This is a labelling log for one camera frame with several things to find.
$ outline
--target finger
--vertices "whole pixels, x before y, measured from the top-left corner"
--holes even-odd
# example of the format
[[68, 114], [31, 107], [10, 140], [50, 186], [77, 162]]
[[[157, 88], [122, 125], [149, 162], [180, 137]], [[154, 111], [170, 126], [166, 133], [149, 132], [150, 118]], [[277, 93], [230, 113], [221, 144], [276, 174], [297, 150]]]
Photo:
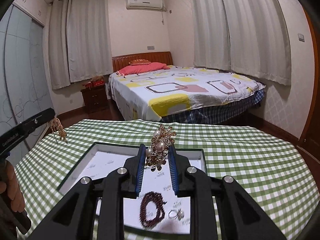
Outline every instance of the finger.
[[11, 201], [11, 209], [13, 212], [18, 211], [18, 208], [20, 206], [21, 197], [22, 197], [22, 193], [20, 191], [20, 187], [18, 187], [17, 193], [14, 196], [14, 200]]
[[14, 174], [12, 180], [9, 181], [9, 185], [8, 185], [8, 197], [11, 200], [14, 200], [14, 197], [17, 193], [17, 189], [18, 189], [18, 180], [17, 180], [16, 174]]
[[23, 197], [23, 194], [21, 194], [21, 200], [20, 200], [20, 205], [19, 205], [19, 208], [18, 208], [18, 212], [19, 213], [23, 212], [24, 208], [25, 208], [24, 197]]
[[5, 184], [3, 181], [0, 181], [0, 194], [5, 192], [6, 188], [7, 188], [7, 184]]
[[7, 166], [6, 166], [5, 170], [7, 172], [8, 180], [12, 180], [13, 175], [14, 175], [14, 167], [12, 166], [12, 164], [9, 161], [7, 161]]

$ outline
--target bed headboard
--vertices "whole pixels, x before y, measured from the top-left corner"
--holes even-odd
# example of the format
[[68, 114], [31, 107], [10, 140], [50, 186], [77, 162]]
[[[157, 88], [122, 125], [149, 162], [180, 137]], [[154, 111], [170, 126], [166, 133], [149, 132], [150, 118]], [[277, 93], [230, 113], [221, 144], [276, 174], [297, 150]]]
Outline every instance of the bed headboard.
[[137, 53], [124, 56], [118, 56], [112, 58], [113, 71], [116, 72], [129, 65], [129, 62], [134, 59], [146, 59], [151, 62], [160, 62], [167, 65], [173, 65], [171, 52], [148, 52], [148, 53]]

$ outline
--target metal screw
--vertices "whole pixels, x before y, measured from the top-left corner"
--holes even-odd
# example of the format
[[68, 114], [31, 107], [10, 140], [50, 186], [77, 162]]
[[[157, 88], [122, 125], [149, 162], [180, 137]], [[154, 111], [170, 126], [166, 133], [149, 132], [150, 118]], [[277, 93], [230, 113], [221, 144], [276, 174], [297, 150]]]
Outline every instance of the metal screw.
[[234, 181], [234, 179], [231, 176], [225, 176], [224, 177], [224, 181], [227, 182], [227, 183], [232, 183]]
[[197, 168], [195, 168], [195, 167], [189, 167], [189, 168], [187, 168], [187, 172], [189, 172], [189, 173], [196, 173], [197, 172]]
[[127, 173], [127, 169], [126, 168], [119, 168], [118, 170], [117, 170], [117, 172], [119, 173], [119, 174], [125, 174], [125, 173]]
[[81, 184], [88, 184], [90, 182], [90, 178], [89, 177], [83, 177], [80, 180]]

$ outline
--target wooden nightstand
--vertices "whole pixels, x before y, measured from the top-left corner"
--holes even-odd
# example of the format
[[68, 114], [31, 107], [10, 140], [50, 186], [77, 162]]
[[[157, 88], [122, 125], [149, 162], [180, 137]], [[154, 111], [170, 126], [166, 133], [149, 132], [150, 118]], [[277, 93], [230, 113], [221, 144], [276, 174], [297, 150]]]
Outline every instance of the wooden nightstand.
[[105, 85], [85, 88], [81, 90], [87, 112], [92, 113], [105, 109], [108, 106], [108, 98]]

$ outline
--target white air conditioner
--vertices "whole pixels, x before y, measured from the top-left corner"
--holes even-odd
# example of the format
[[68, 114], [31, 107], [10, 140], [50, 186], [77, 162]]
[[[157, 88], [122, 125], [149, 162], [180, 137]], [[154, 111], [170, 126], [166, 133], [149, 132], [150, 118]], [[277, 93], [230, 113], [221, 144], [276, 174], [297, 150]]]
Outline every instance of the white air conditioner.
[[162, 0], [127, 0], [127, 9], [161, 10]]

